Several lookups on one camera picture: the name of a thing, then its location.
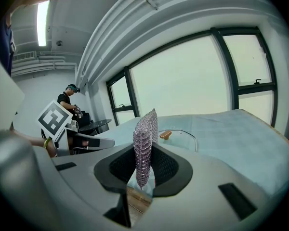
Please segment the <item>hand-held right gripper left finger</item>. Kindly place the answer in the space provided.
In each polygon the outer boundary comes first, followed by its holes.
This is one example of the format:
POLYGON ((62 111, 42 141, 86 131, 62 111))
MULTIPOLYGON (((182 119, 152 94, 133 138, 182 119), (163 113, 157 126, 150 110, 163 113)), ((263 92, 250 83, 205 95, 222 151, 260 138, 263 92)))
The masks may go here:
POLYGON ((120 195, 104 189, 94 175, 95 165, 122 146, 97 152, 50 158, 35 146, 37 164, 65 231, 127 231, 104 214, 116 207, 120 195))

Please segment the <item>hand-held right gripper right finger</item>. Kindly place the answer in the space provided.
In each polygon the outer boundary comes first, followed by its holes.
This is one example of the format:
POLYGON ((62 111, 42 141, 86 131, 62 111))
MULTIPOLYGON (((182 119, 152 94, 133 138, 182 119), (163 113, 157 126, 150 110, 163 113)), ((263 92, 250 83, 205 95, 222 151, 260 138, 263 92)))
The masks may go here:
POLYGON ((152 156, 155 175, 173 176, 156 185, 136 231, 252 231, 273 210, 261 187, 220 159, 159 145, 152 156))

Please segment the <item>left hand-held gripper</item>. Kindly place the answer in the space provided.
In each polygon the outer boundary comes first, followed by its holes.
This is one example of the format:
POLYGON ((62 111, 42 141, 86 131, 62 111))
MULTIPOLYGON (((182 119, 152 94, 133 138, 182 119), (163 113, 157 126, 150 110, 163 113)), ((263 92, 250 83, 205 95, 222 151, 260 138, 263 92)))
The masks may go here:
POLYGON ((113 139, 77 133, 72 114, 52 100, 40 113, 37 123, 46 136, 45 148, 54 149, 56 157, 73 155, 73 150, 99 151, 115 146, 113 139))

